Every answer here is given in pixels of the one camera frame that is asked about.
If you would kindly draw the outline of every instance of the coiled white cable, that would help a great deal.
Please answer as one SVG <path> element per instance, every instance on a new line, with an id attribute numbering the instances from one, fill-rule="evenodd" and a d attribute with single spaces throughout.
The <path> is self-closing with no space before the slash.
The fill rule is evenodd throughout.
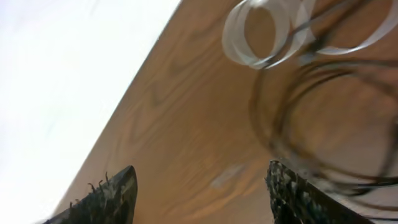
<path id="1" fill-rule="evenodd" d="M 284 46 L 290 32 L 290 25 L 295 29 L 308 22 L 315 5 L 315 0 L 243 0 L 230 12 L 223 31 L 223 48 L 228 58 L 236 63 L 248 65 L 255 69 L 265 66 L 273 67 L 287 60 L 303 44 L 314 39 L 310 28 L 294 35 L 292 45 L 286 54 L 270 64 L 270 59 Z M 261 7 L 269 11 L 275 23 L 275 41 L 271 53 L 266 58 L 258 58 L 251 50 L 244 35 L 244 26 L 249 11 Z M 398 24 L 398 0 L 393 0 L 389 14 L 376 31 L 364 42 L 351 49 L 325 47 L 318 51 L 325 55 L 342 55 L 354 52 L 377 42 Z"/>

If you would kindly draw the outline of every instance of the black cable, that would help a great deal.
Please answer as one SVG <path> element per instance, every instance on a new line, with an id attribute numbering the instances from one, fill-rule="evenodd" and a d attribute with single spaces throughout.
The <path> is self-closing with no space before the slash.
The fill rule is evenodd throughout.
<path id="1" fill-rule="evenodd" d="M 288 36 L 285 46 L 273 57 L 273 59 L 271 59 L 270 65 L 272 65 L 272 62 L 275 62 L 275 59 L 278 57 L 279 54 L 283 52 L 283 49 L 291 43 L 295 34 L 300 32 L 301 30 L 310 27 L 314 22 L 323 19 L 326 15 L 336 11 L 337 9 L 341 9 L 348 4 L 352 4 L 352 6 L 347 11 L 345 11 L 345 13 L 341 17 L 339 17 L 332 26 L 321 31 L 319 37 L 314 42 L 308 45 L 304 54 L 314 56 L 316 54 L 316 51 L 326 46 L 327 42 L 330 41 L 336 30 L 340 26 L 342 26 L 348 18 L 350 18 L 352 15 L 354 15 L 362 7 L 364 7 L 367 3 L 371 1 L 372 0 L 362 0 L 356 1 L 356 3 L 354 3 L 355 1 L 353 0 L 345 0 L 328 6 L 326 9 L 322 10 L 322 12 L 314 15 L 307 23 L 301 25 L 291 32 L 291 34 Z M 387 175 L 390 173 L 392 165 L 394 164 L 396 154 L 398 153 L 398 124 L 396 121 L 392 123 L 391 143 L 389 151 L 386 155 L 386 158 L 384 159 L 383 166 L 381 167 L 381 170 L 379 171 L 377 176 L 357 174 L 354 172 L 343 170 L 331 164 L 327 164 L 326 162 L 323 162 L 316 158 L 312 153 L 300 147 L 290 138 L 290 119 L 292 117 L 292 113 L 295 111 L 302 99 L 304 99 L 313 90 L 337 78 L 359 78 L 364 84 L 373 86 L 381 93 L 393 98 L 398 104 L 398 93 L 396 93 L 396 88 L 393 85 L 382 82 L 380 80 L 375 80 L 373 79 L 373 76 L 369 77 L 369 74 L 363 74 L 358 72 L 358 67 L 360 66 L 398 69 L 398 60 L 333 60 L 312 62 L 310 64 L 300 67 L 297 71 L 297 74 L 295 74 L 295 79 L 291 81 L 290 85 L 287 88 L 287 91 L 282 96 L 280 105 L 276 112 L 276 117 L 271 123 L 271 133 L 267 135 L 265 132 L 264 124 L 262 124 L 261 120 L 260 104 L 262 102 L 262 87 L 265 82 L 267 68 L 270 65 L 264 67 L 259 72 L 255 80 L 252 97 L 249 102 L 251 124 L 258 140 L 264 147 L 270 149 L 276 157 L 285 157 L 288 154 L 293 154 L 295 156 L 298 156 L 299 158 L 305 159 L 306 161 L 311 161 L 313 163 L 312 165 L 318 168 L 318 170 L 316 170 L 316 173 L 314 173 L 317 177 L 330 181 L 338 187 L 339 191 L 337 193 L 348 197 L 356 197 L 368 194 L 373 190 L 382 187 L 392 187 L 398 185 L 398 176 L 387 177 Z M 338 182 L 331 179 L 328 175 L 322 172 L 322 169 L 333 170 L 337 173 L 347 176 L 370 180 L 371 183 L 357 184 Z M 398 207 L 383 207 L 378 205 L 368 205 L 365 203 L 362 204 L 380 210 L 398 211 Z M 398 218 L 367 218 L 384 221 L 398 221 Z"/>

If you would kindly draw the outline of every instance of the white floor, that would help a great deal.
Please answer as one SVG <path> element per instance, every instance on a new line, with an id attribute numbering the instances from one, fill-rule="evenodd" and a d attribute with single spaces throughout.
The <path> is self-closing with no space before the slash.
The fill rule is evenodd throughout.
<path id="1" fill-rule="evenodd" d="M 179 1 L 0 1 L 0 223 L 51 216 Z"/>

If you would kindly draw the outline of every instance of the brown tabletop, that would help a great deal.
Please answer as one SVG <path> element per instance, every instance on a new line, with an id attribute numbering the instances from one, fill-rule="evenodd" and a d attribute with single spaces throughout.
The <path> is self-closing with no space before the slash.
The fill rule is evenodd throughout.
<path id="1" fill-rule="evenodd" d="M 264 183 L 272 157 L 258 143 L 248 115 L 257 71 L 227 59 L 221 45 L 226 16 L 238 2 L 182 1 L 58 211 L 83 198 L 90 191 L 87 183 L 133 165 L 139 186 L 136 224 L 272 223 Z M 316 9 L 326 2 L 319 1 Z M 360 43 L 390 5 L 385 0 L 367 6 L 341 28 L 333 44 Z M 247 30 L 256 52 L 265 56 L 274 38 L 270 16 L 254 12 Z M 344 57 L 398 58 L 397 37 L 394 29 Z M 270 71 L 264 93 L 270 111 L 296 68 L 297 59 L 292 59 Z M 298 112 L 297 128 L 309 147 L 326 159 L 340 158 L 337 163 L 347 169 L 374 174 L 385 151 L 386 122 L 396 112 L 394 102 L 355 80 L 331 83 L 311 97 Z"/>

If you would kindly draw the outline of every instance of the wooden table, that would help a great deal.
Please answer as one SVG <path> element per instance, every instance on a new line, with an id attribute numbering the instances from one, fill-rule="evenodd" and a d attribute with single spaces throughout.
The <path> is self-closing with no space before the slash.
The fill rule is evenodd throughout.
<path id="1" fill-rule="evenodd" d="M 90 191 L 87 183 L 98 183 L 105 172 L 115 174 L 132 164 L 139 183 L 136 224 L 272 223 L 263 179 L 271 154 L 258 143 L 248 115 L 257 71 L 228 60 L 221 46 L 226 16 L 238 2 L 181 3 L 58 211 L 83 198 Z M 326 3 L 319 1 L 316 9 Z M 390 5 L 372 3 L 342 27 L 333 43 L 359 43 L 385 18 Z M 274 38 L 270 17 L 256 11 L 247 27 L 251 44 L 266 55 Z M 344 57 L 398 58 L 397 37 L 395 29 Z M 270 71 L 264 93 L 270 111 L 275 111 L 277 96 L 296 68 L 292 59 Z M 396 111 L 391 100 L 351 80 L 327 85 L 303 108 L 299 123 L 309 146 L 320 148 L 326 159 L 339 156 L 341 166 L 377 170 L 375 155 L 382 158 L 380 146 L 386 145 L 383 130 Z"/>

